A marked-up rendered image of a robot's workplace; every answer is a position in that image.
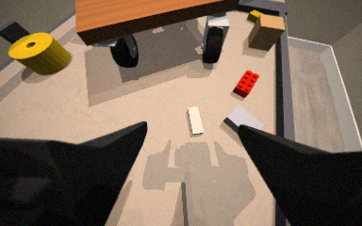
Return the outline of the yellow cylinder with centre hole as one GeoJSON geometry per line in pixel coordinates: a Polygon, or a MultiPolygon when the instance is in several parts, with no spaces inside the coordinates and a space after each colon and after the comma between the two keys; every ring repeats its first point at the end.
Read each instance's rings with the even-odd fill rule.
{"type": "Polygon", "coordinates": [[[34,33],[17,40],[8,54],[40,75],[58,73],[71,61],[71,55],[47,33],[34,33]]]}

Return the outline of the tan cardboard box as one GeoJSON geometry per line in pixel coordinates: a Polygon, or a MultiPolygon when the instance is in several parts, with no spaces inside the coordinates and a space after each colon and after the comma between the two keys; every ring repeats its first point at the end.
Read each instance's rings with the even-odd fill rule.
{"type": "Polygon", "coordinates": [[[248,48],[270,51],[284,31],[283,17],[260,14],[249,35],[248,48]]]}

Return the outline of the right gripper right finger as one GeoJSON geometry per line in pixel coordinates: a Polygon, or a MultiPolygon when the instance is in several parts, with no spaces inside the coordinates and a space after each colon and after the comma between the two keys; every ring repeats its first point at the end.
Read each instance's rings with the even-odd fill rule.
{"type": "Polygon", "coordinates": [[[362,200],[362,151],[329,153],[245,124],[238,135],[290,226],[338,226],[362,200]]]}

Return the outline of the red toy building brick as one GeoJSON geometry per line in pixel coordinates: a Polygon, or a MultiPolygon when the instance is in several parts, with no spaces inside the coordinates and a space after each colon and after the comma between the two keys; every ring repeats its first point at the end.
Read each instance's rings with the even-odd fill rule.
{"type": "Polygon", "coordinates": [[[245,98],[252,90],[257,79],[258,74],[252,73],[251,71],[246,71],[246,73],[241,77],[238,84],[234,88],[233,92],[245,98]]]}

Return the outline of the white rectangular block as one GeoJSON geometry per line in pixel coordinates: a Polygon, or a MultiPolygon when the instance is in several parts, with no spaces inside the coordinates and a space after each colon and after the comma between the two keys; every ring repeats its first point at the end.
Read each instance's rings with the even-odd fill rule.
{"type": "Polygon", "coordinates": [[[192,135],[200,135],[204,132],[198,106],[188,107],[189,121],[192,135]]]}

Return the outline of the wooden dolly with black caster wheels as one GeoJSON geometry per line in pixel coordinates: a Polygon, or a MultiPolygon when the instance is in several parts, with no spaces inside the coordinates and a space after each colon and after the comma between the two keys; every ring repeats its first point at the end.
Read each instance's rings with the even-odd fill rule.
{"type": "Polygon", "coordinates": [[[239,0],[75,0],[76,34],[87,46],[110,47],[120,67],[134,68],[139,51],[133,33],[206,16],[203,62],[217,63],[230,26],[226,12],[238,4],[239,0]]]}

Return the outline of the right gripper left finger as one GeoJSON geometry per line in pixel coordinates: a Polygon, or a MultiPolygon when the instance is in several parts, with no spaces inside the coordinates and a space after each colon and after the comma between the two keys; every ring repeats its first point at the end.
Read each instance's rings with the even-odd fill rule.
{"type": "Polygon", "coordinates": [[[0,137],[0,176],[50,179],[77,226],[105,226],[147,131],[141,121],[78,144],[0,137]]]}

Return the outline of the yellow rectangular block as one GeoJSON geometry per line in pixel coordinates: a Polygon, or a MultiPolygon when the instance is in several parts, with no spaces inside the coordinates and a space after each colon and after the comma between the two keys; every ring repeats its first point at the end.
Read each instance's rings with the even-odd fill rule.
{"type": "Polygon", "coordinates": [[[248,20],[248,21],[255,24],[255,22],[256,22],[256,20],[257,20],[257,18],[259,17],[260,14],[262,14],[262,13],[260,13],[260,12],[258,12],[256,10],[253,10],[252,12],[249,13],[246,20],[248,20]]]}

